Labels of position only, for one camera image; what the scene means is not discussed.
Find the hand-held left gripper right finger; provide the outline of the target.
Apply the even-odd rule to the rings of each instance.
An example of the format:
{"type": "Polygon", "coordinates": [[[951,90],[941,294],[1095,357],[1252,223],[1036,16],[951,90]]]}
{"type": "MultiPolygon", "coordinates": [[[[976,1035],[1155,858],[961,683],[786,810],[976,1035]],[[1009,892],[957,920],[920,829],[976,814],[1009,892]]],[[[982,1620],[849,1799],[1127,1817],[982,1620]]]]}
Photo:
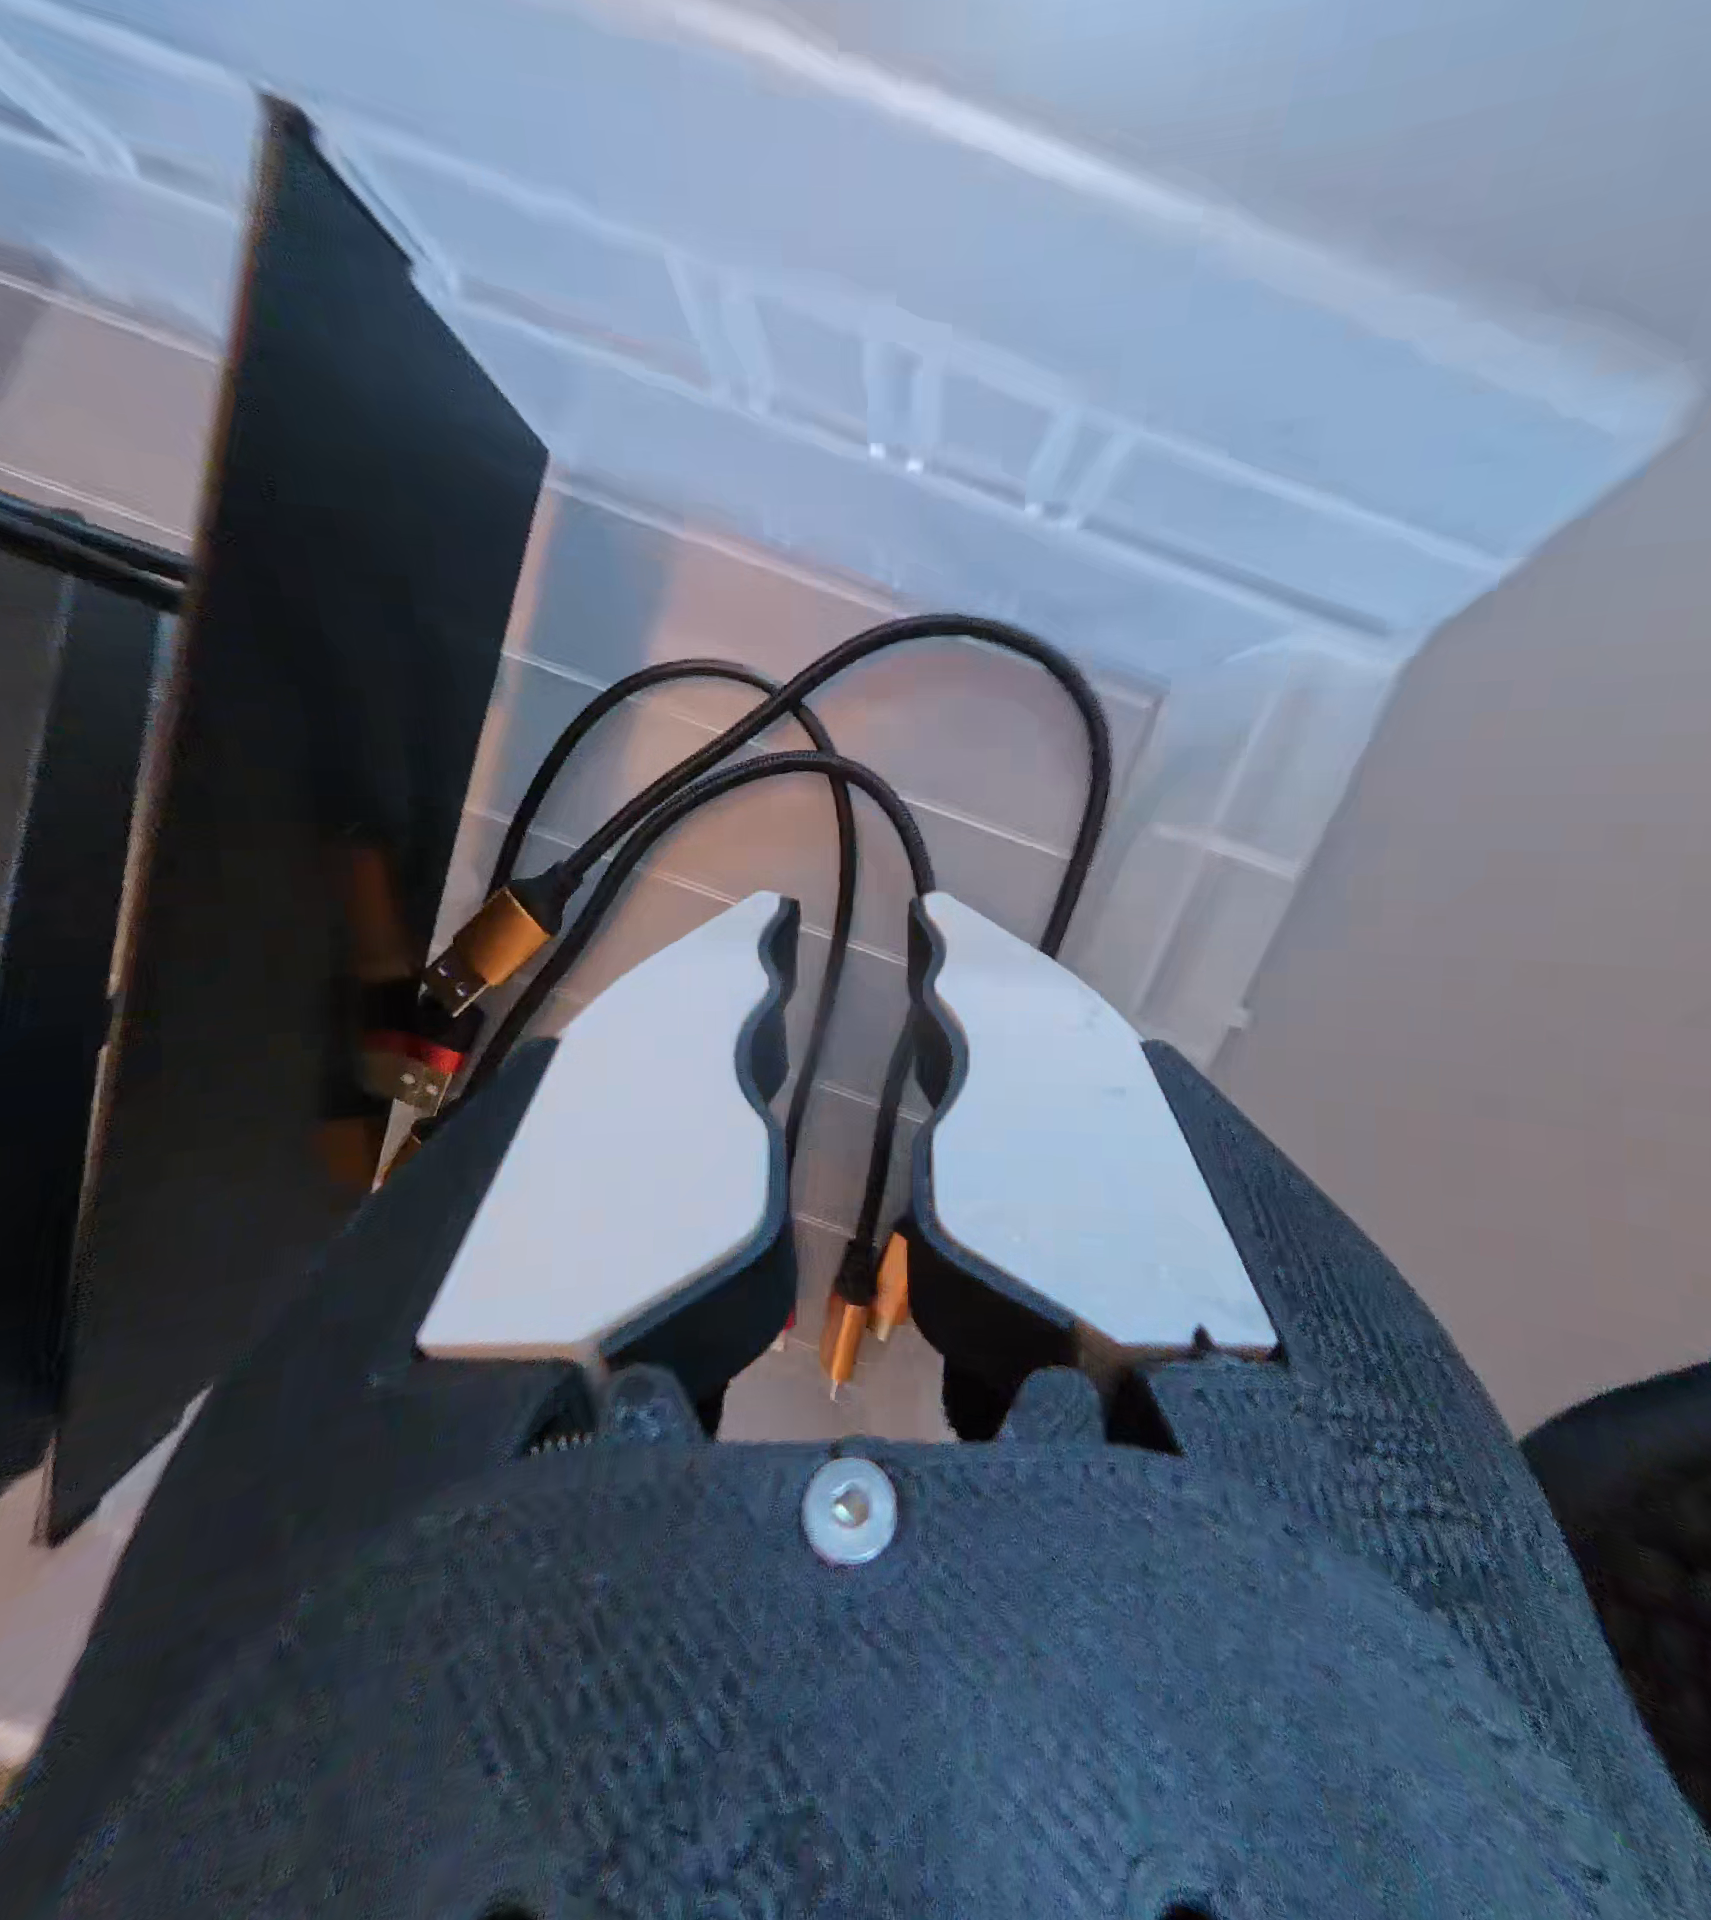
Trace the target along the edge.
{"type": "Polygon", "coordinates": [[[953,1365],[1276,1355],[1146,1045],[951,895],[911,913],[911,1309],[953,1365]]]}

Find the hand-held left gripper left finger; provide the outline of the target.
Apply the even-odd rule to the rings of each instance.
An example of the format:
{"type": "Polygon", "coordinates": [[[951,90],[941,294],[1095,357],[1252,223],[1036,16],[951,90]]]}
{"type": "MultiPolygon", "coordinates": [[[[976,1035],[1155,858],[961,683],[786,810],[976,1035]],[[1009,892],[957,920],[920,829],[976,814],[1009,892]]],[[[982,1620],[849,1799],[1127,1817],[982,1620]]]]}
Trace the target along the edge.
{"type": "Polygon", "coordinates": [[[786,1221],[800,908],[749,895],[578,1012],[434,1304],[424,1357],[616,1357],[786,1221]]]}

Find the clear plastic bin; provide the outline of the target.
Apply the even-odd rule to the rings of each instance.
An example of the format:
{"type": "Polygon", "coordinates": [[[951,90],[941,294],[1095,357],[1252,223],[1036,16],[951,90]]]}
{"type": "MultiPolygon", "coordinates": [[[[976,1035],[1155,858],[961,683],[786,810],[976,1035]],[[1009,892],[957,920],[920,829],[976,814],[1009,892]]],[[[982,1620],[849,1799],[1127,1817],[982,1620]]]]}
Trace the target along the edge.
{"type": "MultiPolygon", "coordinates": [[[[0,489],[194,544],[263,98],[548,449],[434,938],[602,683],[982,612],[1114,731],[1064,960],[1205,1069],[1403,663],[1683,418],[1667,369],[674,21],[0,5],[0,489]]],[[[1,1767],[154,1473],[61,1544],[47,1471],[4,1497],[1,1767]]]]}

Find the black bin divider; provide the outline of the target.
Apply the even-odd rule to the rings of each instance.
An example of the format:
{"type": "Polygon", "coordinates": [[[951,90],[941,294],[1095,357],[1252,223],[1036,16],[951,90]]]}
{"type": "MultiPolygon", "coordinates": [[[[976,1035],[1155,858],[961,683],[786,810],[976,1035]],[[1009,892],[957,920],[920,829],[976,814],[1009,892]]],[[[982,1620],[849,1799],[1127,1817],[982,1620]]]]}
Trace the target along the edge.
{"type": "Polygon", "coordinates": [[[185,609],[121,899],[42,1536],[362,1201],[548,449],[263,98],[185,609]]]}

